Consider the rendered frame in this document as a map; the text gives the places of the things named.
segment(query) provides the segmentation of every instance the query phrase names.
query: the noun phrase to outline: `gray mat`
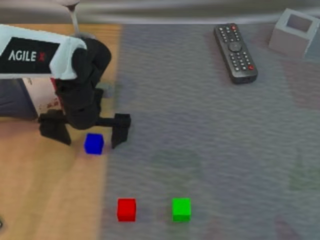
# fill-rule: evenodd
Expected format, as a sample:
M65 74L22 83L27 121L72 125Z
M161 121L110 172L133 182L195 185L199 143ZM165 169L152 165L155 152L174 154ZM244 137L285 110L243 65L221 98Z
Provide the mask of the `gray mat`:
M306 58L267 48L273 26L240 25L259 70L232 85L212 25L124 28L116 110L129 140L108 162L104 240L320 239L320 35ZM119 223L117 198L137 199ZM189 223L172 223L189 197Z

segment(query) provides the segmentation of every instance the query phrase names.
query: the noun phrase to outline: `wooden surface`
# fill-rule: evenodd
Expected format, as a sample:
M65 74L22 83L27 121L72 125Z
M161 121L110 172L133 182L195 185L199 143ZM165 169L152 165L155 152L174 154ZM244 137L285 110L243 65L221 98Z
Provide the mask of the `wooden surface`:
M65 35L68 24L19 24L18 27ZM102 82L116 79L121 27L81 25L105 43L112 61ZM102 116L113 115L112 99L102 102ZM71 129L72 146L40 136L39 125L12 119L0 121L1 240L95 240L99 236L108 148L102 156L84 153L86 132L103 133L109 145L109 128Z

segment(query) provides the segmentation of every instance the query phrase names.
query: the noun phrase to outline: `remote control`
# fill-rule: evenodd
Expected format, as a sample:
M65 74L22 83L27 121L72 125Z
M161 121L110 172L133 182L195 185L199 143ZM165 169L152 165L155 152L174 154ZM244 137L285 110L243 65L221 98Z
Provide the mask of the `remote control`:
M258 70L235 23L219 24L214 36L234 84L248 84L257 79Z

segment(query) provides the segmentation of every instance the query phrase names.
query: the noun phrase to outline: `remote control button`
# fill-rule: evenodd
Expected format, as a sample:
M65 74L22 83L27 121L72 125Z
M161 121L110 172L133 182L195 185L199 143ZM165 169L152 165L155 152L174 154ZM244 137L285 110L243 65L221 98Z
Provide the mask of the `remote control button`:
M231 43L229 44L229 50L230 50L231 52L239 52L239 51L241 51L241 49L242 49L242 46L241 46L241 44L238 43L238 42L231 42Z

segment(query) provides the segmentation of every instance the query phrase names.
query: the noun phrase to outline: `red cube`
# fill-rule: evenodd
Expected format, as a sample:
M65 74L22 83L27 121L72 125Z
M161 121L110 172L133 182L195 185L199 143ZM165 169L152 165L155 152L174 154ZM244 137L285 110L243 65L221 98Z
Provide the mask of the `red cube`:
M116 215L119 222L135 222L137 204L135 198L119 198Z

